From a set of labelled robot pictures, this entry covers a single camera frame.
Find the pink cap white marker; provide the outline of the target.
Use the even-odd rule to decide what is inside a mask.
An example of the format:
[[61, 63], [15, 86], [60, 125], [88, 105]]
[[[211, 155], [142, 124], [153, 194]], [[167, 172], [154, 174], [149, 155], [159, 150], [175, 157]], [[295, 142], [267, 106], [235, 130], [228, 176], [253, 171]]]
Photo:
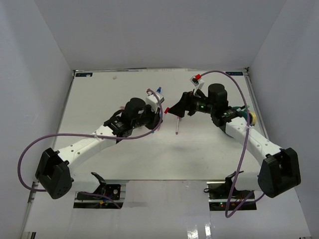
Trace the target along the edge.
[[179, 122], [180, 122], [180, 117], [177, 117], [177, 118], [176, 118], [176, 128], [175, 128], [175, 134], [176, 134], [176, 135], [178, 135]]

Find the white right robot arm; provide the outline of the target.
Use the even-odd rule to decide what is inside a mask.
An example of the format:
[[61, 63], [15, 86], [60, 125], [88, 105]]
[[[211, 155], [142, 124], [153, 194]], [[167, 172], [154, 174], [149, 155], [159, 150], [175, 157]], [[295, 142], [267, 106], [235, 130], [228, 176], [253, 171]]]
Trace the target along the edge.
[[212, 122], [225, 134], [237, 140], [254, 156], [258, 172], [233, 173], [226, 177], [225, 192], [232, 199], [243, 191], [261, 191], [274, 198], [301, 183], [298, 155], [292, 148], [282, 148], [257, 132], [247, 117], [230, 107], [222, 84], [211, 84], [208, 94], [201, 90], [184, 92], [169, 113], [180, 118], [196, 112], [210, 114]]

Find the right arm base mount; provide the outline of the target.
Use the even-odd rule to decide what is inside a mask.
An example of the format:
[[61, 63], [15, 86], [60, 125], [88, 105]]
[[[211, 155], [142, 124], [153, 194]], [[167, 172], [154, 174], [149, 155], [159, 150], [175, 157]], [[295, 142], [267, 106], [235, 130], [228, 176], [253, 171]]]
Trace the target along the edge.
[[[232, 178], [235, 176], [235, 172], [228, 175], [225, 181], [221, 182], [208, 182], [204, 193], [208, 194], [209, 209], [214, 211], [225, 211], [228, 195], [232, 185]], [[238, 191], [234, 189], [230, 200], [229, 210], [234, 210], [249, 194], [250, 191], [243, 190]], [[239, 208], [242, 211], [254, 211], [257, 210], [255, 201], [255, 194], [252, 194], [249, 199]]]

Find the black XDOF label right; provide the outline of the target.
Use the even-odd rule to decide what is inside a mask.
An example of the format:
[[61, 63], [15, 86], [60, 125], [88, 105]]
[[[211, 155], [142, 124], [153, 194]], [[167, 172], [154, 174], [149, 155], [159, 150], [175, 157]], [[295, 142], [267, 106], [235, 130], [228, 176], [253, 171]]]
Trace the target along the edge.
[[226, 74], [228, 74], [230, 76], [243, 76], [243, 72], [230, 71], [230, 72], [226, 72]]

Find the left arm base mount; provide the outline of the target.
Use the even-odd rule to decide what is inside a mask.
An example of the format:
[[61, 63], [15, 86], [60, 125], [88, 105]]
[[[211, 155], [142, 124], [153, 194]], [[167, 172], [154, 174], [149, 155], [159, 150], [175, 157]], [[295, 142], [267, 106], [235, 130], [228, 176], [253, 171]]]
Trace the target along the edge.
[[107, 183], [99, 174], [91, 173], [99, 182], [93, 193], [77, 193], [73, 208], [76, 209], [121, 209], [124, 204], [123, 185]]

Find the black XDOF label left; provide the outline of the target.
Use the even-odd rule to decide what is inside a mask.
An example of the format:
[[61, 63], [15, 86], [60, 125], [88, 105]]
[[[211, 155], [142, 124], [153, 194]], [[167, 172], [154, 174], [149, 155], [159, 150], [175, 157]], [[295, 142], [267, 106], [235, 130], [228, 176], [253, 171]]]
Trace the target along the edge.
[[93, 73], [76, 73], [75, 77], [92, 77]]

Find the black xdof label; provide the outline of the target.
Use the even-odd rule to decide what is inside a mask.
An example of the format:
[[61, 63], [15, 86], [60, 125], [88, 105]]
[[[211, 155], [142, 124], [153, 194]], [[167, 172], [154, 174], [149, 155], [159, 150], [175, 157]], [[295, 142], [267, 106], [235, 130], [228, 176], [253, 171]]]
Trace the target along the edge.
[[76, 73], [75, 77], [92, 77], [93, 73]]
[[226, 74], [228, 74], [230, 76], [243, 76], [243, 72], [230, 71], [230, 72], [226, 72]]

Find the teal round organizer container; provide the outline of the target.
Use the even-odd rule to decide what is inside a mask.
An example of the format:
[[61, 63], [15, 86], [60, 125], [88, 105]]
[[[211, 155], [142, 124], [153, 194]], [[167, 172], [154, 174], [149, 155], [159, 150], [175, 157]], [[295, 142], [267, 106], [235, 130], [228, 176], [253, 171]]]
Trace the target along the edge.
[[243, 117], [245, 120], [247, 120], [248, 114], [244, 107], [232, 107], [231, 110], [236, 111], [240, 117]]

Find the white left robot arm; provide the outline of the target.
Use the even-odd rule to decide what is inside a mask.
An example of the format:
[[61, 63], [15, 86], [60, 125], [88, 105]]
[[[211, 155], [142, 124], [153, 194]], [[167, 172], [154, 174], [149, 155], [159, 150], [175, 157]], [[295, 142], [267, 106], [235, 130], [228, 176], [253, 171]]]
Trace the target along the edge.
[[69, 191], [91, 195], [95, 199], [104, 196], [107, 183], [98, 173], [87, 177], [75, 175], [76, 169], [100, 151], [132, 138], [139, 127], [154, 131], [162, 123], [164, 98], [160, 94], [149, 95], [145, 100], [131, 98], [123, 110], [115, 112], [92, 134], [57, 151], [49, 148], [42, 153], [35, 176], [52, 199], [59, 199]]

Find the beige tape roll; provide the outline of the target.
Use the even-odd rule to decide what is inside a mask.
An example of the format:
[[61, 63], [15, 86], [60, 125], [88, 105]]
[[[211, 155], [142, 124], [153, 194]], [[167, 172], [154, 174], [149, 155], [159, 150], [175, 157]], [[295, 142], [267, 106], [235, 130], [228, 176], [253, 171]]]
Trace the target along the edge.
[[254, 126], [257, 123], [257, 115], [254, 112], [249, 111], [250, 125]]

